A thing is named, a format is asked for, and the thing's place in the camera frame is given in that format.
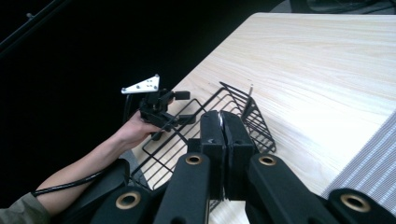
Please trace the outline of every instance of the light wood surface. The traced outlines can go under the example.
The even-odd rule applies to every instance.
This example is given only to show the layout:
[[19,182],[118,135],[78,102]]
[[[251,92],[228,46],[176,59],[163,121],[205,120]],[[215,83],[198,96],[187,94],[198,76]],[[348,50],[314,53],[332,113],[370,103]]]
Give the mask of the light wood surface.
[[[252,15],[175,91],[204,102],[220,81],[254,85],[276,155],[320,194],[396,109],[396,17]],[[210,223],[248,223],[244,203]]]

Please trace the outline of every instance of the wire basket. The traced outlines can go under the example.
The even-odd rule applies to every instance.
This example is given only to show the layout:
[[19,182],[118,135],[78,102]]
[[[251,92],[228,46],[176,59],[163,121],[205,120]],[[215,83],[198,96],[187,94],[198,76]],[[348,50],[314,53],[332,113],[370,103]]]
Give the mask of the wire basket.
[[197,99],[189,100],[178,112],[179,115],[193,115],[196,121],[188,124],[187,120],[169,133],[163,133],[158,141],[152,137],[142,147],[140,164],[131,172],[132,181],[150,190],[165,184],[175,170],[177,159],[187,153],[187,142],[190,138],[200,138],[200,117],[207,111],[229,111],[238,115],[260,153],[275,152],[276,143],[265,124],[264,118],[254,99],[230,85],[220,82],[218,89],[206,102]]

